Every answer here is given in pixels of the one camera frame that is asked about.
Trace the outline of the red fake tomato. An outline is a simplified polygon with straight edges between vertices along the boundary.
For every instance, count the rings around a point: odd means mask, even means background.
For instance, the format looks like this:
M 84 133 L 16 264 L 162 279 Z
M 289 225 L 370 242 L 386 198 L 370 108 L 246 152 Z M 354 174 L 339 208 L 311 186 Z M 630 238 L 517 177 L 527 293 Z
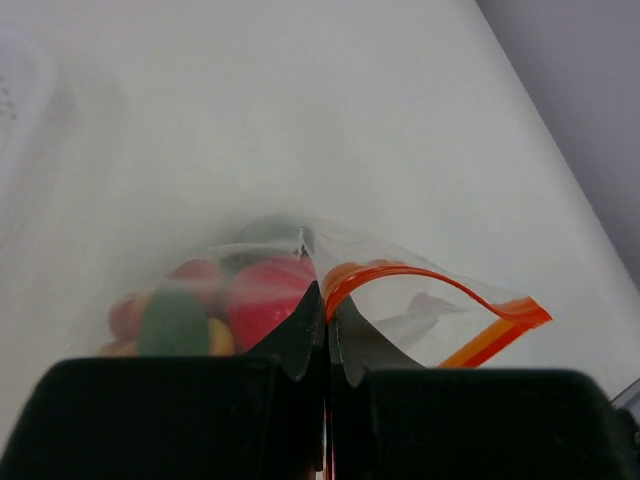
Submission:
M 227 323 L 248 351 L 286 320 L 316 280 L 308 257 L 271 257 L 243 269 L 232 282 Z

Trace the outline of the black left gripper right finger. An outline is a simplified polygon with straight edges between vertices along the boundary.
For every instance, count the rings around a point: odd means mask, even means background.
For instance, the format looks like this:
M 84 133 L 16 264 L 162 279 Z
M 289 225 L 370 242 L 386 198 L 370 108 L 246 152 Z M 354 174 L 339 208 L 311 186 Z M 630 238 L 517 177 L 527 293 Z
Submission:
M 638 426 L 588 376 L 436 369 L 352 301 L 327 328 L 331 479 L 635 479 Z

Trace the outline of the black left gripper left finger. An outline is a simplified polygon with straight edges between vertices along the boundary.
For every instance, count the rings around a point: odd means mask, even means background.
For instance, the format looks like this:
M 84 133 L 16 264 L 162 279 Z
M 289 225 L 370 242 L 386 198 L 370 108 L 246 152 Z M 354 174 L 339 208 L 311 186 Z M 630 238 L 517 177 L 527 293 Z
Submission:
M 249 352 L 66 360 L 36 385 L 5 479 L 312 479 L 324 451 L 317 285 Z

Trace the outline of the clear zip top bag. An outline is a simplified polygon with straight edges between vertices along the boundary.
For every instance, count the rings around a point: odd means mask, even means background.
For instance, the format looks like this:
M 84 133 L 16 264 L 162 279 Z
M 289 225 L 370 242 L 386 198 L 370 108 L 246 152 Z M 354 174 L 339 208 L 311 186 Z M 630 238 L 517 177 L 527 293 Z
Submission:
M 329 221 L 267 216 L 113 303 L 100 357 L 244 354 L 316 288 L 320 322 L 362 319 L 422 367 L 475 368 L 547 324 L 534 299 L 459 276 Z

